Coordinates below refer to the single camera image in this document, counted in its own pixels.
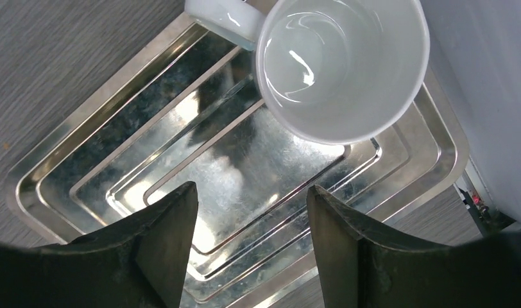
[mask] metal tray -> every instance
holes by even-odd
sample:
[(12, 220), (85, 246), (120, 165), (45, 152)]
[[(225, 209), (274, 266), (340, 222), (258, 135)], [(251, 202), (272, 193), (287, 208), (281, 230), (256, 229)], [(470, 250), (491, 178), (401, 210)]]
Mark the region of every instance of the metal tray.
[(265, 307), (316, 275), (307, 186), (391, 224), (464, 170), (468, 144), (430, 70), (396, 125), (323, 146), (274, 120), (251, 63), (179, 16), (10, 171), (9, 206), (66, 243), (193, 180), (181, 307)]

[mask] shiny metal surface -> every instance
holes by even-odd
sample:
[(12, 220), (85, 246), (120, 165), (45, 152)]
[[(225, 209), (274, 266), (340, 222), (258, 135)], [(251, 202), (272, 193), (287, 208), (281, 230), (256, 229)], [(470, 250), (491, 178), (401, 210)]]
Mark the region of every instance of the shiny metal surface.
[(306, 187), (391, 224), (464, 169), (468, 144), (430, 70), (396, 125), (322, 146), (278, 125), (250, 57), (179, 16), (10, 171), (10, 208), (66, 243), (195, 181), (181, 307), (267, 307), (317, 273)]

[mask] white mug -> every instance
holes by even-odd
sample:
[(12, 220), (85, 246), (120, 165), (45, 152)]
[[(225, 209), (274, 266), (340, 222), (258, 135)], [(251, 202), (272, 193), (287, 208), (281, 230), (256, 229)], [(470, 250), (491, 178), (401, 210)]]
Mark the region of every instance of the white mug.
[(430, 39), (419, 0), (186, 0), (199, 24), (255, 50), (260, 93), (295, 135), (351, 144), (394, 124), (419, 91)]

